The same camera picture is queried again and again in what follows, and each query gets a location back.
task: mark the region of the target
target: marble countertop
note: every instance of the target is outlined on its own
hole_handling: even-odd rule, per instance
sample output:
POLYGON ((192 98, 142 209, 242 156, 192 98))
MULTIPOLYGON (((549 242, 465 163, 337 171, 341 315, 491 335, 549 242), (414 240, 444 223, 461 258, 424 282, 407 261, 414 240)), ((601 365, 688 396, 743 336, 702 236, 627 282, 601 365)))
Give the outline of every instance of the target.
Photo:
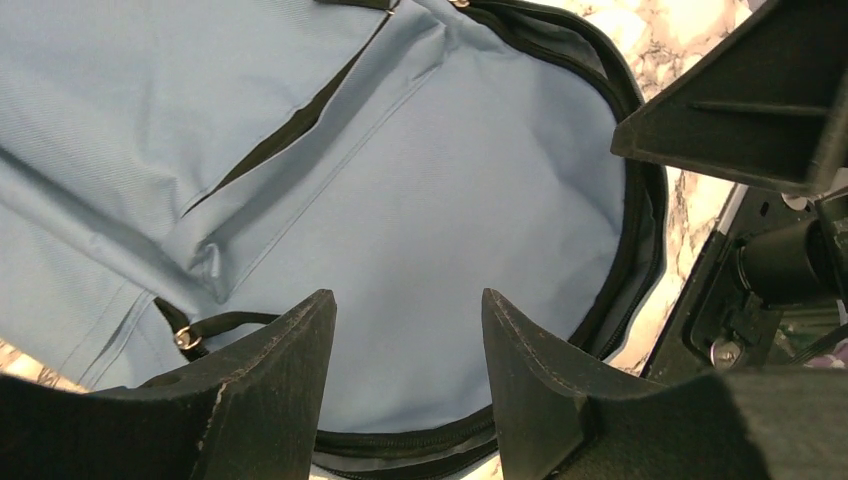
MULTIPOLYGON (((691 68, 750 15, 745 0, 537 1, 576 12, 606 32, 624 53, 646 99, 691 68)), ((637 375, 732 188, 726 181, 671 168, 668 182, 666 271, 634 320, 625 346, 609 361, 637 375)), ((53 388, 82 391, 2 339, 0 372, 53 388)), ((502 478, 500 459, 492 458, 464 478, 502 478)))

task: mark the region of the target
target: black plastic part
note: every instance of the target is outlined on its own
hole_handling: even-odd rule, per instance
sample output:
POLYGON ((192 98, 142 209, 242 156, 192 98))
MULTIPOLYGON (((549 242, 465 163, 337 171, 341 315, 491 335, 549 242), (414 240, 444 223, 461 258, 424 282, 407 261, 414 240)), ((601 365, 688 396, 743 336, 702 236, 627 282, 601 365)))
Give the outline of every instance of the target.
MULTIPOLYGON (((738 337, 745 347, 737 367, 765 364, 783 311, 769 308, 746 288, 739 250, 760 235, 813 219, 812 212, 787 207, 777 193, 749 188, 727 231, 714 231, 704 243, 642 375, 678 383, 710 370, 710 347, 722 338, 738 337)), ((772 255, 780 265, 784 253, 772 255)))
POLYGON ((343 5, 348 7, 370 8, 388 12, 392 8, 392 0, 315 0, 327 5, 343 5))
POLYGON ((784 193, 848 160, 848 0, 770 0, 615 131, 612 151, 784 193))
POLYGON ((505 480, 768 478, 745 412, 718 376, 673 388, 632 377, 492 290, 483 338, 505 480))
POLYGON ((3 475, 306 479, 335 314, 332 293, 320 290, 135 389, 77 395, 0 375, 3 475))
POLYGON ((848 300, 848 189, 828 194, 816 201, 823 243, 829 253, 829 266, 839 297, 848 300))
POLYGON ((505 480, 845 476, 844 372, 710 372, 664 387, 557 339, 491 290, 483 333, 505 480))
POLYGON ((744 283, 771 307, 839 298, 816 219, 757 235, 738 253, 744 283))

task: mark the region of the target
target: metal ring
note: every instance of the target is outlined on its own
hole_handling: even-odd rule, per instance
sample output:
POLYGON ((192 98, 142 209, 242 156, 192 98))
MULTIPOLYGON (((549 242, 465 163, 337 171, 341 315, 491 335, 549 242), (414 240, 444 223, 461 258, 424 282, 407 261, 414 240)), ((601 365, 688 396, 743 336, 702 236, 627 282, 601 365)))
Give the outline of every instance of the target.
POLYGON ((710 362, 716 370, 728 370, 739 363, 743 353, 739 343, 719 338, 710 346, 710 362))
POLYGON ((184 352, 200 345, 200 341, 203 340, 203 337, 197 337, 192 340, 190 328, 190 326, 183 327, 174 334, 174 343, 177 344, 177 348, 184 352))

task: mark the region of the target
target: light blue backpack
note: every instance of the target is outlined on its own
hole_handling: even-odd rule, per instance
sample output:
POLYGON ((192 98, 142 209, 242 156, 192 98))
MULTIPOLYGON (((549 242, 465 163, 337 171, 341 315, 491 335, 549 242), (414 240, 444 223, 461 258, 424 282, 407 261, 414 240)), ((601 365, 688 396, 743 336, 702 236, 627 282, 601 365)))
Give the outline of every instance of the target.
POLYGON ((484 288, 603 358, 655 282, 663 174, 609 153, 639 104, 515 0, 4 2, 0 337, 134 387, 332 289, 314 461, 449 474, 496 448, 484 288))

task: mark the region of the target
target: black zipper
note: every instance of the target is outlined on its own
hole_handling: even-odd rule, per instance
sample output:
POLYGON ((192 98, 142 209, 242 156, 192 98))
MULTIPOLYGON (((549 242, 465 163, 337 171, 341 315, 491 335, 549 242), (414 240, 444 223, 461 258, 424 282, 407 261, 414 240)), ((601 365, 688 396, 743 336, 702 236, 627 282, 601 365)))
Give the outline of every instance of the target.
POLYGON ((372 10, 388 11, 392 8, 392 0, 315 0, 327 5, 344 5, 346 7, 362 7, 372 10))
POLYGON ((243 159, 241 159, 241 161, 239 161, 239 163, 227 172, 227 175, 218 182, 218 185, 216 185, 215 188, 189 207, 188 210, 186 210, 186 213, 190 212, 196 206, 203 203, 203 201, 207 198, 217 193, 219 190, 226 187, 239 177, 247 174, 259 165, 262 165, 274 155, 285 150, 289 145, 294 143, 295 140, 305 135, 306 132, 315 126, 318 122, 318 118, 321 116, 321 112, 324 111, 324 108, 326 108, 327 103, 330 102, 333 94, 336 93, 344 79, 347 78, 348 73, 350 73, 350 70, 356 64, 356 61, 359 60, 362 52, 368 48, 374 40, 374 37, 380 33, 386 25, 386 22, 389 21, 389 18, 391 18, 394 13, 391 8, 386 9, 386 12, 387 14, 385 18, 383 18, 382 22, 380 22, 377 26, 377 30, 374 34, 371 35, 368 41, 365 42, 365 45, 356 52, 356 55, 354 55, 353 58, 351 58, 350 61, 342 67, 342 69, 327 83, 327 85, 315 94, 306 106, 296 111, 288 122, 269 135, 268 138, 260 142, 259 145, 254 147, 250 153, 248 153, 243 159))
MULTIPOLYGON (((501 9, 513 12, 518 11, 536 20, 565 27, 580 34, 584 39, 586 39, 589 43, 592 44, 592 47, 598 53, 604 70, 606 70, 607 77, 609 78, 609 80, 603 80, 606 80, 611 84, 619 83, 613 88, 621 95, 616 95, 615 93, 613 93, 612 95, 607 95, 606 91, 599 89, 599 91, 604 94, 605 98, 607 98, 608 101, 611 98, 614 98, 617 101, 625 102, 623 105, 617 105, 617 107, 619 108, 619 111, 615 112, 617 119, 619 121, 623 120, 623 116, 626 116, 627 114, 635 111, 642 104, 643 99, 641 96, 641 90, 639 88, 639 85, 637 84, 636 79, 633 77, 633 74, 630 69, 626 67, 627 62, 624 60, 624 57, 621 55, 621 52, 619 52, 619 50, 615 47, 615 44, 612 43, 612 40, 610 40, 609 37, 607 37, 597 27, 587 22, 580 16, 561 9, 544 5, 530 4, 520 0, 473 0, 469 5, 473 5, 474 7, 488 6, 489 8, 494 10, 501 9)), ((633 164, 636 162, 628 160, 628 163, 633 164)), ((664 181, 664 176, 661 173, 660 167, 648 164, 638 164, 638 168, 642 170, 643 173, 649 175, 653 173, 653 175, 651 176, 655 178, 646 180, 652 181, 654 183, 659 183, 659 185, 654 185, 655 190, 662 191, 662 189, 665 188, 665 186, 662 185, 662 182, 664 181)), ((657 241, 654 242, 651 251, 651 262, 648 266, 646 280, 639 286, 639 289, 636 292, 633 302, 628 306, 627 310, 625 311, 622 317, 622 321, 616 326, 615 330, 613 331, 612 335, 607 340, 607 342, 604 344, 604 346, 597 352, 598 358, 606 358, 607 356, 612 354, 615 349, 617 349, 618 346, 621 344, 621 341, 624 338, 625 333, 627 332, 627 327, 630 324, 631 318, 636 313, 636 310, 638 310, 639 304, 642 302, 645 295, 647 295, 650 291, 651 287, 654 284, 655 277, 659 272, 664 245, 664 239, 662 238, 662 223, 665 221, 666 199, 660 198, 656 200, 660 200, 659 203, 662 208, 656 209, 658 217, 658 235, 657 241)), ((635 256, 635 251, 629 252, 629 257, 632 258, 633 256, 635 256)), ((593 334, 597 333, 596 328, 600 327, 600 325, 593 326, 592 323, 593 322, 591 321, 583 322, 581 324, 581 327, 584 327, 583 331, 578 328, 578 331, 575 332, 575 335, 573 335, 572 338, 569 340, 575 345, 583 346, 583 348, 585 349, 586 346, 584 345, 584 343, 588 341, 593 336, 593 334)))
POLYGON ((467 452, 450 457, 450 462, 428 462, 421 465, 370 472, 345 472, 332 468, 321 468, 334 475, 349 478, 351 480, 441 480, 449 475, 454 475, 468 467, 471 467, 496 451, 497 444, 495 442, 489 442, 467 452))
MULTIPOLYGON (((589 82, 601 93, 607 103, 609 103, 618 121, 623 120, 627 115, 635 111, 642 104, 640 89, 618 49, 603 32, 581 17, 559 9, 513 0, 471 0, 470 2, 468 0, 455 0, 451 1, 451 3, 453 3, 462 13, 491 29, 505 43, 516 50, 531 55, 544 62, 563 67, 579 74, 584 80, 589 82), (579 33, 584 37, 584 39, 592 44, 592 47, 601 59, 604 70, 612 80, 604 78, 604 76, 600 73, 589 69, 582 63, 577 62, 568 56, 553 52, 529 40, 514 35, 510 28, 492 11, 497 11, 499 9, 518 11, 528 17, 569 28, 570 30, 579 33)), ((586 345, 592 338, 592 334, 596 333, 597 328, 600 327, 600 320, 606 315, 606 310, 609 309, 609 305, 619 293, 624 280, 632 270, 632 260, 635 258, 636 248, 638 248, 638 227, 640 222, 639 217, 642 212, 644 201, 643 195, 645 189, 648 188, 646 181, 652 184, 651 186, 655 187, 653 190, 654 192, 659 192, 659 195, 652 195, 652 200, 655 200, 655 202, 658 203, 658 205, 655 205, 656 212, 658 212, 659 216, 658 234, 657 240, 653 245, 652 259, 646 280, 642 283, 642 285, 640 285, 637 295, 628 307, 621 323, 617 326, 613 335, 604 345, 604 348, 602 348, 600 355, 598 355, 599 358, 604 358, 611 353, 611 350, 614 350, 623 338, 630 322, 630 318, 636 312, 639 303, 641 303, 643 297, 648 293, 656 279, 661 263, 661 254, 664 244, 664 239, 662 237, 662 222, 665 218, 666 198, 663 194, 665 186, 662 171, 659 167, 654 165, 642 164, 633 160, 626 160, 625 168, 626 178, 631 179, 628 182, 630 184, 630 188, 628 189, 625 187, 625 205, 629 206, 629 212, 625 215, 623 222, 624 228, 622 230, 622 240, 616 254, 616 259, 613 261, 610 276, 608 277, 607 282, 605 282, 601 294, 598 295, 598 301, 596 301, 596 304, 593 306, 592 310, 590 310, 590 313, 587 314, 587 319, 581 324, 581 326, 583 324, 588 325, 584 332, 581 333, 583 338, 575 338, 573 336, 569 339, 569 341, 584 349, 587 348, 586 345), (646 179, 643 178, 643 176, 650 176, 653 178, 646 179), (589 317, 593 315, 593 311, 597 318, 590 319, 589 317)), ((446 450, 451 446, 458 445, 479 432, 489 430, 494 433, 494 428, 494 418, 492 417, 490 406, 477 412, 471 417, 466 418, 465 420, 431 431, 375 435, 347 435, 319 432, 318 440, 316 441, 316 450, 330 454, 336 453, 340 454, 340 456, 415 458, 426 455, 433 449, 436 449, 437 451, 439 449, 446 450)), ((448 457, 444 460, 430 462, 439 464, 439 473, 436 476, 432 475, 432 465, 430 465, 429 468, 427 468, 430 474, 424 473, 421 476, 416 476, 413 469, 411 471, 407 470, 404 473, 403 478, 408 480, 436 480, 455 474, 495 452, 497 450, 497 442, 488 442, 483 446, 478 447, 478 449, 480 454, 474 456, 474 459, 471 461, 468 461, 468 458, 454 459, 454 457, 448 457)), ((389 478, 385 476, 386 472, 383 472, 384 474, 381 475, 380 472, 350 473, 340 470, 327 470, 336 475, 353 480, 381 480, 383 478, 389 478)))

